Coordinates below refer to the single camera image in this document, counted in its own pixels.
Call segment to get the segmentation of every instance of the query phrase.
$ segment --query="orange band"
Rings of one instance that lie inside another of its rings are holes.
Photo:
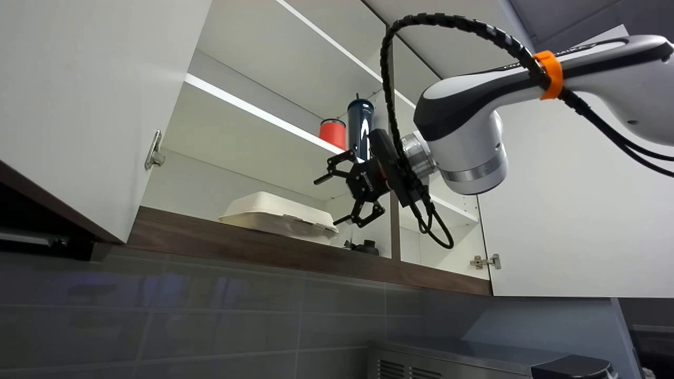
[[[550,77],[550,86],[541,96],[541,100],[557,100],[565,88],[565,68],[562,68],[562,63],[554,57],[552,51],[540,51],[533,57],[544,66],[545,75]]]

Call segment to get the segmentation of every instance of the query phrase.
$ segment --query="white box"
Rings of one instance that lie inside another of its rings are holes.
[[[330,245],[339,233],[330,213],[268,191],[235,200],[220,222],[318,245]]]

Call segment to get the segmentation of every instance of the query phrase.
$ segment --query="cabinet hinge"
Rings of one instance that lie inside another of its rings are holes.
[[[153,139],[146,159],[146,170],[150,170],[152,167],[165,167],[166,157],[160,153],[160,144],[162,144],[162,133],[153,133]]]
[[[484,260],[483,256],[477,256],[473,261],[470,261],[473,267],[477,269],[484,269],[484,267],[495,267],[495,269],[502,269],[502,256],[491,256],[488,260]]]

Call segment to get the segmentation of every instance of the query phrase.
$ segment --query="wooden shelf edge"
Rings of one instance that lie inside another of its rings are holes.
[[[140,210],[126,249],[162,256],[229,260],[466,295],[491,295],[486,280],[348,254],[332,247],[309,245],[157,208]]]

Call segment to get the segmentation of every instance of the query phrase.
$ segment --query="red object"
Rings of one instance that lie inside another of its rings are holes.
[[[320,139],[345,149],[345,124],[338,118],[323,121]]]

